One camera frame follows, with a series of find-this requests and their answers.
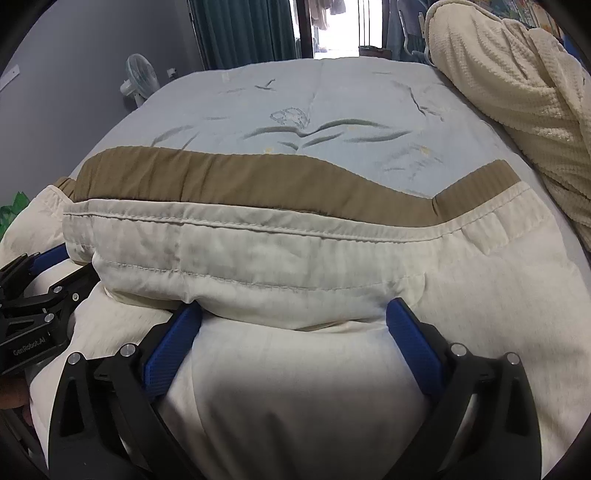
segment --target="white fan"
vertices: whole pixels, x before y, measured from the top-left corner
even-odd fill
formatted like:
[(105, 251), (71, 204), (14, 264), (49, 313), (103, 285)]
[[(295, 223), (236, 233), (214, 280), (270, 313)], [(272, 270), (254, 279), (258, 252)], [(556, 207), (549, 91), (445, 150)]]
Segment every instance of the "white fan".
[(119, 88), (125, 96), (134, 96), (138, 107), (142, 106), (146, 99), (160, 88), (158, 77), (148, 60), (134, 53), (125, 62), (125, 71), (128, 79)]

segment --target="blue gripper pad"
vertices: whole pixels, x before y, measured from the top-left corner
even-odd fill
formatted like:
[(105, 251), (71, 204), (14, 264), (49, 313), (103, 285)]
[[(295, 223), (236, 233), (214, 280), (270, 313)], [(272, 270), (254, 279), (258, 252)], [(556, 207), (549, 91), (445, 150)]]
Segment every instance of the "blue gripper pad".
[(33, 260), (29, 272), (34, 276), (38, 276), (41, 272), (44, 272), (50, 267), (57, 265), (59, 262), (70, 258), (68, 250), (66, 250), (66, 244), (58, 245), (57, 247), (42, 253)]
[(399, 299), (388, 303), (386, 325), (423, 395), (439, 400), (445, 390), (443, 366), (418, 328), (418, 320)]
[(164, 395), (170, 388), (193, 339), (201, 328), (203, 313), (194, 301), (181, 306), (181, 312), (144, 367), (144, 388), (150, 401)]

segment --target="teal curtain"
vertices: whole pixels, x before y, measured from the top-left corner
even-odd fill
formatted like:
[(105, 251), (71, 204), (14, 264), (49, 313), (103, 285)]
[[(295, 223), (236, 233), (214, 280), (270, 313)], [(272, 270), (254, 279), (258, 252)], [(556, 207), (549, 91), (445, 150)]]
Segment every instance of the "teal curtain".
[(296, 58), (289, 0), (189, 0), (205, 67)]

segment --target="metal screw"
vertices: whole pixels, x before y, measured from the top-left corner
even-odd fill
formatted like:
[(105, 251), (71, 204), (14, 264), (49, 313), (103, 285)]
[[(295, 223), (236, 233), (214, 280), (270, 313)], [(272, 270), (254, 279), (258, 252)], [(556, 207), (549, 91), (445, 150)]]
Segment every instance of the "metal screw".
[(68, 357), (68, 363), (70, 365), (76, 365), (80, 361), (80, 354), (78, 352), (71, 353)]
[(461, 343), (454, 343), (452, 344), (452, 353), (455, 356), (464, 356), (468, 353), (468, 349)]
[(519, 362), (521, 362), (521, 358), (519, 358), (519, 355), (513, 352), (509, 352), (507, 354), (507, 360), (509, 360), (509, 363), (511, 365), (519, 365)]
[(132, 356), (135, 353), (135, 345), (133, 343), (126, 343), (119, 350), (121, 356)]

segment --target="cream knit blanket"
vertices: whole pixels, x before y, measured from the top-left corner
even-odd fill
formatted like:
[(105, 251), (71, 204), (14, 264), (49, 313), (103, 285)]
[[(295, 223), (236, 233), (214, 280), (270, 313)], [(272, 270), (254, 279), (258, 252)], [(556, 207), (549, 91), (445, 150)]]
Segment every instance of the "cream knit blanket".
[(545, 30), (466, 0), (433, 4), (425, 38), (434, 65), (506, 128), (591, 250), (588, 72)]

